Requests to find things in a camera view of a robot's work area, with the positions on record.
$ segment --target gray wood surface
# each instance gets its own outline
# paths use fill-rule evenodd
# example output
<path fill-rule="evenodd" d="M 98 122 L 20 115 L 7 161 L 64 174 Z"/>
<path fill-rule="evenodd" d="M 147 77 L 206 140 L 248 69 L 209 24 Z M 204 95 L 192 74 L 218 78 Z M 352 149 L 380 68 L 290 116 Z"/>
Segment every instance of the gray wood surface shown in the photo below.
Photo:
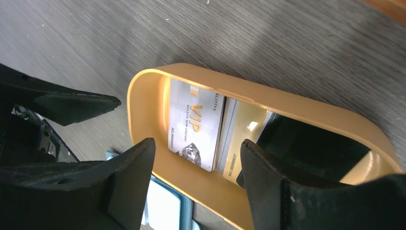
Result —
<path fill-rule="evenodd" d="M 55 125 L 81 160 L 131 146 L 125 103 L 137 72 L 187 62 L 357 112 L 405 167 L 405 38 L 357 0 L 0 0 L 1 63 L 123 102 Z M 195 216 L 204 229 L 233 229 L 201 206 Z"/>

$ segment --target yellow tray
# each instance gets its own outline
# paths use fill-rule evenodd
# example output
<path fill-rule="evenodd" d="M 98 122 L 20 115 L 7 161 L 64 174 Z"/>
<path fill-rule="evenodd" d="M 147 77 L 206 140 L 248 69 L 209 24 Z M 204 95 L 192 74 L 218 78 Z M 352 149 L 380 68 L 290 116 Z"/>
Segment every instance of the yellow tray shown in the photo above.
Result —
<path fill-rule="evenodd" d="M 245 190 L 218 172 L 207 172 L 168 150 L 170 78 L 212 90 L 316 127 L 354 139 L 372 151 L 348 180 L 367 181 L 401 173 L 394 147 L 372 122 L 351 111 L 190 64 L 173 64 L 139 72 L 127 95 L 128 123 L 134 144 L 153 137 L 153 174 L 243 230 L 253 230 Z"/>

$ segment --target plastic container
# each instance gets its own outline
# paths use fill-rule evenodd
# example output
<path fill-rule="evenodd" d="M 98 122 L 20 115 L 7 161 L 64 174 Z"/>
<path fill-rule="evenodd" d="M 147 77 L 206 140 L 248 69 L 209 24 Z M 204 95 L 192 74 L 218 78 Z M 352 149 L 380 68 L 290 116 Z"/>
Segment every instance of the plastic container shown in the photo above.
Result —
<path fill-rule="evenodd" d="M 351 111 L 190 64 L 139 72 L 131 81 L 127 95 L 132 142 L 153 137 L 157 147 L 153 174 L 238 229 L 254 229 L 245 190 L 224 179 L 221 173 L 207 172 L 168 150 L 170 78 L 344 135 L 369 147 L 370 154 L 342 182 L 354 184 L 354 181 L 402 172 L 394 147 L 385 134 Z"/>

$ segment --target wooden table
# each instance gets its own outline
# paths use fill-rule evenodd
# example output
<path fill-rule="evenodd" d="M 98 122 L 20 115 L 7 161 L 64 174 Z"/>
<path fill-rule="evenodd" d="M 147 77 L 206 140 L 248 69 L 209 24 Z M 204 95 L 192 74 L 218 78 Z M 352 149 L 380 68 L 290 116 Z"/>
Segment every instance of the wooden table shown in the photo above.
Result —
<path fill-rule="evenodd" d="M 406 0 L 364 0 L 389 17 L 406 25 Z"/>

